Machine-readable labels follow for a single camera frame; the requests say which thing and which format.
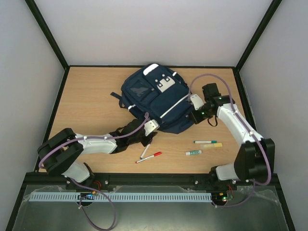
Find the purple capped marker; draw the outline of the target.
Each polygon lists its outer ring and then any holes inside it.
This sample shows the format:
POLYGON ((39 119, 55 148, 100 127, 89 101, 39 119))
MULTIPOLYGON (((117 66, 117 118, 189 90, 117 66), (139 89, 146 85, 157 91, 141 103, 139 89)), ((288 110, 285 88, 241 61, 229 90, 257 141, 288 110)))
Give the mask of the purple capped marker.
POLYGON ((149 143, 148 145, 145 146, 145 148, 144 148, 144 150, 143 150, 143 152, 142 152, 142 154, 140 156, 140 160, 142 160, 144 158, 144 156, 145 156, 147 150, 149 149, 150 145, 151 144, 149 143))

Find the red capped marker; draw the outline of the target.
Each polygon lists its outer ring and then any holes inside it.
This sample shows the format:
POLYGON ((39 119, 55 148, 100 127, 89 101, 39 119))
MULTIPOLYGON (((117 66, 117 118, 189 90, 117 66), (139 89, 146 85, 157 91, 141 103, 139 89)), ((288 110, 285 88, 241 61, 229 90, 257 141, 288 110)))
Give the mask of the red capped marker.
POLYGON ((162 152, 157 152, 157 153, 155 153, 155 154, 153 154, 153 155, 151 155, 151 156, 148 156, 148 157, 146 157, 146 158, 140 159, 140 160, 136 161, 135 163, 138 164, 138 163, 140 163, 140 162, 143 162, 143 161, 145 161, 145 160, 148 160, 148 159, 151 159, 151 158, 153 158, 153 157, 159 156, 159 155, 161 155, 161 154, 162 154, 162 152))

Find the teal capped marker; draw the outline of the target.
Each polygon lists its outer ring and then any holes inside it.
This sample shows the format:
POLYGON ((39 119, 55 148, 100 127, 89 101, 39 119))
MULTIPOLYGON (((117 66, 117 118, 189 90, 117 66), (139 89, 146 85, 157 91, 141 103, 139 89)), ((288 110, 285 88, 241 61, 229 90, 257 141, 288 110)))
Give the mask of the teal capped marker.
POLYGON ((195 144, 210 144, 210 143, 217 143, 217 141, 193 141, 195 144))

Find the navy blue student backpack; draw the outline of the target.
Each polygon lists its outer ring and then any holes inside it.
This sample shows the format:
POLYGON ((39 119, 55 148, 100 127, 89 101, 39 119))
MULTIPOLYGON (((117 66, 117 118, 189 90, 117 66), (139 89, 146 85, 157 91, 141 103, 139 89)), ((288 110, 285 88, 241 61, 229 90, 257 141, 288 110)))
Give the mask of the navy blue student backpack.
POLYGON ((166 66, 152 63, 142 67, 124 81, 121 94, 111 95, 137 119, 148 113, 161 132, 180 134, 193 125, 189 117, 194 110, 188 100, 189 87, 176 71, 166 66))

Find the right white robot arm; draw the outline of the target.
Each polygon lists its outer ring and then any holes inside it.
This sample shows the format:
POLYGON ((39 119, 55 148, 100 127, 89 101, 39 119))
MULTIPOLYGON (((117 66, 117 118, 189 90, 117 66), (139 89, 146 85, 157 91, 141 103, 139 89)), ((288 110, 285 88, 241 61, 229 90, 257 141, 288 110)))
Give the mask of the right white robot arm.
POLYGON ((260 135, 239 112, 231 94, 221 95, 215 83, 202 87, 204 99, 189 93, 194 110, 190 118, 195 124, 211 118, 221 120, 235 138, 239 151, 230 164, 211 168, 210 184, 221 188, 227 180, 252 181, 268 185, 275 156, 275 143, 260 135))

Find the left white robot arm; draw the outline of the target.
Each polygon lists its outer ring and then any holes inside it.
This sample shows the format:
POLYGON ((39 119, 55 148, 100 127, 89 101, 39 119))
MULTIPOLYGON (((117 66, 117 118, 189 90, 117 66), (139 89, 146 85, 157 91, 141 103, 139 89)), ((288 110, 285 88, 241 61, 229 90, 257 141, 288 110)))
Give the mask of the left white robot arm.
POLYGON ((77 134, 71 128, 65 128, 38 148, 39 168, 45 169, 50 176, 63 175, 69 183, 76 182, 79 187, 92 187, 94 173, 88 164, 77 160, 79 156, 116 154, 136 143, 147 146, 158 128, 159 124, 149 119, 134 119, 126 126, 100 136, 77 134))

